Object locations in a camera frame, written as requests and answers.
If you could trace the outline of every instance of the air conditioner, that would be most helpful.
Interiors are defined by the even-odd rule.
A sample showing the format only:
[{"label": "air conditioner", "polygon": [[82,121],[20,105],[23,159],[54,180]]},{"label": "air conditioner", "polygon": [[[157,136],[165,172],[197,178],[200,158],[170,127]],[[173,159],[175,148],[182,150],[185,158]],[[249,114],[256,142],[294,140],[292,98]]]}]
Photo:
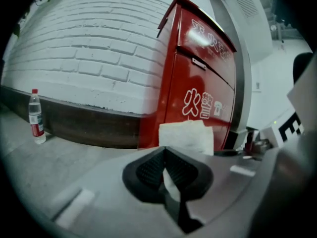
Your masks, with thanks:
[{"label": "air conditioner", "polygon": [[251,63],[273,51],[268,21],[260,0],[225,0],[244,36]]}]

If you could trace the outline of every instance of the water bottle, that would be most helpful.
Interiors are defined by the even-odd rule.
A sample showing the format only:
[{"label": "water bottle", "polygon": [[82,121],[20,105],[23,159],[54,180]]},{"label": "water bottle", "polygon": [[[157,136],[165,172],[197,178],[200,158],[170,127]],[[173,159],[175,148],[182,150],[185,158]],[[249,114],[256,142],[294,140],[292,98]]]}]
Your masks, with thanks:
[{"label": "water bottle", "polygon": [[37,89],[32,89],[32,95],[29,102],[29,120],[35,143],[44,143],[46,136],[44,133],[42,109]]}]

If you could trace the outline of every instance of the white strip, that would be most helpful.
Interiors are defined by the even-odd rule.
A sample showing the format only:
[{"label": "white strip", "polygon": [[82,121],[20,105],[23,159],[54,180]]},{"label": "white strip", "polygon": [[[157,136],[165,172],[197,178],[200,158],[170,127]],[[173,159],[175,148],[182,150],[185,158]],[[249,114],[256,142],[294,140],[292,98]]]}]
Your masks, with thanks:
[{"label": "white strip", "polygon": [[251,171],[249,169],[246,169],[246,168],[243,168],[243,167],[240,167],[240,166],[237,166],[237,165],[233,165],[230,168],[230,171],[238,173],[238,174],[241,174],[241,175],[244,175],[244,176],[248,176],[248,177],[253,177],[256,174],[255,171]]},{"label": "white strip", "polygon": [[55,223],[62,228],[69,229],[85,206],[89,205],[94,197],[95,194],[91,191],[83,189],[70,203],[70,205],[59,215]]}]

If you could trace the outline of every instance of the white wall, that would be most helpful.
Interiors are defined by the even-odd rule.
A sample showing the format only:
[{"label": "white wall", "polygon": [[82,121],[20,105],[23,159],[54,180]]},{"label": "white wall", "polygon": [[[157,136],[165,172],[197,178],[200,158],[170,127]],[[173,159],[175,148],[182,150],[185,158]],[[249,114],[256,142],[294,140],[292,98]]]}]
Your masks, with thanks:
[{"label": "white wall", "polygon": [[287,94],[294,85],[293,62],[304,52],[311,50],[303,40],[273,41],[273,54],[251,66],[252,81],[260,77],[261,91],[252,92],[248,126],[262,129],[292,108]]},{"label": "white wall", "polygon": [[[213,17],[209,0],[191,0]],[[157,26],[172,0],[51,0],[30,16],[6,56],[2,85],[140,114],[159,91]]]}]

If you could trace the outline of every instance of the bottle label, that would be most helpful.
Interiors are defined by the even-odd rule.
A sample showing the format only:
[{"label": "bottle label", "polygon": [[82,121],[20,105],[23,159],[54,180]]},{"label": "bottle label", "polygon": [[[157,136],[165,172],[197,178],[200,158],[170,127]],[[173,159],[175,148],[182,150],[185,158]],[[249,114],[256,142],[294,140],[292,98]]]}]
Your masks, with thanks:
[{"label": "bottle label", "polygon": [[29,115],[30,125],[32,128],[33,136],[39,137],[44,134],[44,127],[42,122],[42,114]]}]

